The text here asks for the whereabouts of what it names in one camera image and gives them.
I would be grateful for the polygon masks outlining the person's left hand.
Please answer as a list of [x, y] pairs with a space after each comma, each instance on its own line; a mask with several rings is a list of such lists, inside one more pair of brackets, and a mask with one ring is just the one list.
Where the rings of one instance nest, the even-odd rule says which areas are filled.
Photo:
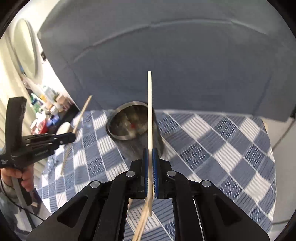
[[23, 171], [14, 168], [1, 168], [1, 178], [3, 182], [12, 187], [12, 178], [22, 179], [21, 185], [27, 192], [34, 189], [34, 164], [27, 166]]

